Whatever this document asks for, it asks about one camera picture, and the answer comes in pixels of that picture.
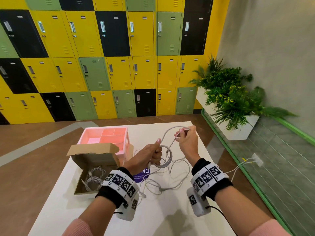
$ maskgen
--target locker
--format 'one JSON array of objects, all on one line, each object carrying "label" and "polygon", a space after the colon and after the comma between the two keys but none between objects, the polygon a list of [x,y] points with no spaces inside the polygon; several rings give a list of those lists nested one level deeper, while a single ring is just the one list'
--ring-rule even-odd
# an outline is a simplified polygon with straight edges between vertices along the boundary
[{"label": "locker", "polygon": [[185,0],[185,11],[211,13],[213,0]]},{"label": "locker", "polygon": [[178,88],[175,114],[192,114],[197,95],[197,87]]},{"label": "locker", "polygon": [[113,95],[118,118],[133,118],[137,116],[133,90],[115,90]]},{"label": "locker", "polygon": [[16,96],[0,97],[0,112],[10,124],[27,123],[24,106]]},{"label": "locker", "polygon": [[3,78],[0,78],[0,98],[2,97],[8,97],[13,95],[11,89],[6,84]]},{"label": "locker", "polygon": [[97,119],[97,114],[93,107],[91,94],[89,92],[67,92],[65,94],[76,120]]},{"label": "locker", "polygon": [[91,91],[98,119],[117,118],[112,91]]},{"label": "locker", "polygon": [[175,88],[178,56],[158,56],[158,88]]},{"label": "locker", "polygon": [[113,90],[128,90],[131,87],[131,77],[128,57],[107,57],[109,77]]},{"label": "locker", "polygon": [[24,108],[25,123],[54,121],[39,93],[16,94],[14,97]]},{"label": "locker", "polygon": [[0,125],[7,125],[10,124],[7,119],[5,118],[5,116],[2,115],[2,113],[0,112]]},{"label": "locker", "polygon": [[1,0],[1,9],[28,9],[25,0]]},{"label": "locker", "polygon": [[87,91],[74,58],[53,58],[53,63],[55,64],[57,73],[66,92]]},{"label": "locker", "polygon": [[96,11],[104,56],[130,56],[125,11]]},{"label": "locker", "polygon": [[158,55],[178,55],[181,12],[158,12]]},{"label": "locker", "polygon": [[153,56],[153,12],[128,12],[132,56]]},{"label": "locker", "polygon": [[93,11],[66,11],[79,57],[102,56]]},{"label": "locker", "polygon": [[125,0],[95,0],[97,11],[123,11]]},{"label": "locker", "polygon": [[203,55],[210,14],[185,12],[180,55]]},{"label": "locker", "polygon": [[133,57],[136,89],[154,88],[153,56]]},{"label": "locker", "polygon": [[157,11],[181,12],[183,0],[158,0]]},{"label": "locker", "polygon": [[21,59],[0,59],[0,74],[13,93],[38,93]]},{"label": "locker", "polygon": [[80,58],[80,62],[90,91],[111,90],[104,57]]},{"label": "locker", "polygon": [[59,0],[64,11],[94,11],[92,0]]},{"label": "locker", "polygon": [[48,57],[28,10],[0,10],[0,20],[20,58]]},{"label": "locker", "polygon": [[153,0],[126,0],[128,11],[153,11]]},{"label": "locker", "polygon": [[51,58],[21,59],[40,93],[65,91]]},{"label": "locker", "polygon": [[61,12],[31,11],[41,39],[52,58],[74,57]]},{"label": "locker", "polygon": [[31,10],[61,10],[59,0],[25,0]]},{"label": "locker", "polygon": [[41,97],[55,122],[76,120],[65,93],[41,93]]},{"label": "locker", "polygon": [[158,89],[158,114],[174,114],[175,88]]},{"label": "locker", "polygon": [[181,56],[179,87],[193,87],[195,84],[189,84],[192,79],[198,78],[198,74],[193,72],[198,70],[202,56],[200,55],[184,55]]},{"label": "locker", "polygon": [[6,32],[0,26],[0,58],[18,58],[18,54],[16,53],[9,37]]},{"label": "locker", "polygon": [[155,89],[135,89],[137,117],[155,116]]}]

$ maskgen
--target power outlet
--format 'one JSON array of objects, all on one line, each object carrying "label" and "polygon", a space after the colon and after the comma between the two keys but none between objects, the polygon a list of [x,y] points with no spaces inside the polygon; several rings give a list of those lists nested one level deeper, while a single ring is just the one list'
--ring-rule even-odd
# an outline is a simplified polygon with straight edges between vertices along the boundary
[{"label": "power outlet", "polygon": [[259,167],[261,167],[264,164],[264,162],[256,155],[256,153],[252,155],[252,159],[254,160],[254,162],[257,163]]}]

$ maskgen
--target gray wall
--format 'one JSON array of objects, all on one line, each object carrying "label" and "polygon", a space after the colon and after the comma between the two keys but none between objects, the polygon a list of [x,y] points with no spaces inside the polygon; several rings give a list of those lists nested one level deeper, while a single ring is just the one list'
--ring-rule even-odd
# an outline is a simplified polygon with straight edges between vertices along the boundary
[{"label": "gray wall", "polygon": [[218,55],[254,76],[266,105],[315,137],[315,0],[230,0]]}]

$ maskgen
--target yellow locker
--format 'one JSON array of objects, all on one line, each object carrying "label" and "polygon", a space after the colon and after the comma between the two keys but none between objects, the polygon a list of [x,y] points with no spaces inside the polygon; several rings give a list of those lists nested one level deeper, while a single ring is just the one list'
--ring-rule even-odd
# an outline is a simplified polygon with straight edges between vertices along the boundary
[{"label": "yellow locker", "polygon": [[25,0],[1,0],[0,9],[28,9]]},{"label": "yellow locker", "polygon": [[74,57],[62,11],[30,11],[43,43],[52,58]]},{"label": "yellow locker", "polygon": [[192,79],[198,78],[198,74],[193,72],[198,70],[201,63],[202,55],[183,55],[180,56],[180,74],[179,74],[179,87],[193,87],[195,84],[189,84]]},{"label": "yellow locker", "polygon": [[112,91],[91,91],[99,119],[117,118]]},{"label": "yellow locker", "polygon": [[74,58],[53,58],[53,63],[66,92],[87,91],[81,71]]},{"label": "yellow locker", "polygon": [[27,123],[24,107],[15,95],[0,97],[0,112],[10,124]]},{"label": "yellow locker", "polygon": [[132,56],[153,56],[153,12],[128,12]]},{"label": "yellow locker", "polygon": [[0,97],[8,97],[11,96],[13,93],[7,83],[4,81],[2,77],[0,77]]},{"label": "yellow locker", "polygon": [[178,56],[158,56],[158,88],[175,88]]},{"label": "yellow locker", "polygon": [[27,58],[21,61],[40,93],[65,91],[51,58]]},{"label": "yellow locker", "polygon": [[153,56],[132,57],[136,89],[154,88]]},{"label": "yellow locker", "polygon": [[113,90],[132,89],[129,69],[129,58],[106,57],[106,59]]},{"label": "yellow locker", "polygon": [[79,57],[102,56],[94,11],[66,11]]},{"label": "yellow locker", "polygon": [[95,0],[95,4],[97,11],[123,11],[123,0]]},{"label": "yellow locker", "polygon": [[158,89],[158,114],[172,115],[174,114],[175,88]]},{"label": "yellow locker", "polygon": [[157,11],[181,12],[183,0],[158,0]]},{"label": "yellow locker", "polygon": [[26,123],[54,122],[39,93],[15,94],[14,98],[24,108],[23,115],[25,116]]}]

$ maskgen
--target green locker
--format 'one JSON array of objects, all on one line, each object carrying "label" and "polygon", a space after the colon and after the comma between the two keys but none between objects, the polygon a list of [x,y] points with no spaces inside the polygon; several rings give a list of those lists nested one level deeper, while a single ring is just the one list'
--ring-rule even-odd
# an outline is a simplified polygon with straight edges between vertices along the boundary
[{"label": "green locker", "polygon": [[111,90],[104,57],[79,58],[90,91]]},{"label": "green locker", "polygon": [[128,11],[153,11],[153,0],[126,0]]},{"label": "green locker", "polygon": [[31,10],[58,11],[61,10],[59,0],[25,0]]},{"label": "green locker", "polygon": [[197,87],[178,88],[175,114],[192,114],[196,95]]},{"label": "green locker", "polygon": [[181,12],[158,12],[158,56],[179,55]]},{"label": "green locker", "polygon": [[98,119],[97,113],[89,92],[65,93],[76,120]]},{"label": "green locker", "polygon": [[118,118],[133,118],[137,116],[133,90],[114,90],[113,96]]},{"label": "green locker", "polygon": [[9,37],[0,25],[0,58],[18,58]]}]

